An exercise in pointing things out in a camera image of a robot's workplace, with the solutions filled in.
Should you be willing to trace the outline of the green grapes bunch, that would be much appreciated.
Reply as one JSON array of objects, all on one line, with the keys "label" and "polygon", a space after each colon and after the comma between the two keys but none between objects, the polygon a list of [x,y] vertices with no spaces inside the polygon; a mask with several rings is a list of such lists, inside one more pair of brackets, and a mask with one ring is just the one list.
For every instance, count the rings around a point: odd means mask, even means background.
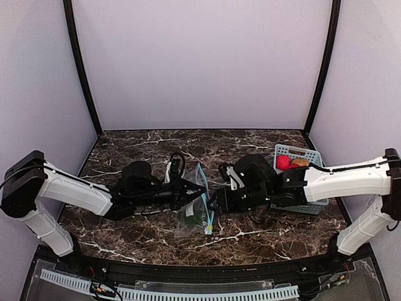
[{"label": "green grapes bunch", "polygon": [[204,230],[207,222],[207,210],[203,203],[191,203],[177,213],[178,229]]}]

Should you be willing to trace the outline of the clear zip top bag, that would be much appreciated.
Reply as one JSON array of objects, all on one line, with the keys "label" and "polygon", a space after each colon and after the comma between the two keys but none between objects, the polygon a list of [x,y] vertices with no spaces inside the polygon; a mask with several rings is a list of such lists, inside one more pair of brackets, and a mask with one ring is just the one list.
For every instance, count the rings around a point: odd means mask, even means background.
[{"label": "clear zip top bag", "polygon": [[202,186],[206,191],[177,212],[174,237],[211,235],[215,213],[207,208],[210,198],[209,183],[201,164],[198,163],[195,169],[184,176],[184,179]]}]

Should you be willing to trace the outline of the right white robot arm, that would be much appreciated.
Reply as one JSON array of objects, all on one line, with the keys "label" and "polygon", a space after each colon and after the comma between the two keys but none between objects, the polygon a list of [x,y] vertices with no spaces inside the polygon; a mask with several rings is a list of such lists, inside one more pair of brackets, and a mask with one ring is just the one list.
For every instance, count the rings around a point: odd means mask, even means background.
[{"label": "right white robot arm", "polygon": [[207,202],[218,214],[242,213],[258,206],[289,207],[322,199],[372,194],[375,200],[349,227],[330,240],[330,254],[350,256],[384,228],[400,221],[400,156],[396,149],[382,157],[344,166],[308,166],[277,173],[259,154],[219,166],[229,186]]}]

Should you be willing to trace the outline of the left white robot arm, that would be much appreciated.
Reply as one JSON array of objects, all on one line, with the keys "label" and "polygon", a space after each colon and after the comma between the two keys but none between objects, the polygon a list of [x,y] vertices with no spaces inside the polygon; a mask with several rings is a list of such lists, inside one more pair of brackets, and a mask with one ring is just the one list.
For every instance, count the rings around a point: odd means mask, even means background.
[{"label": "left white robot arm", "polygon": [[53,199],[120,221],[139,207],[168,206],[177,211],[207,192],[201,184],[184,179],[185,159],[173,153],[163,180],[152,175],[146,161],[134,161],[122,169],[113,187],[96,184],[57,169],[41,151],[32,151],[7,170],[1,184],[1,209],[23,222],[59,257],[79,252],[79,244],[41,204]]}]

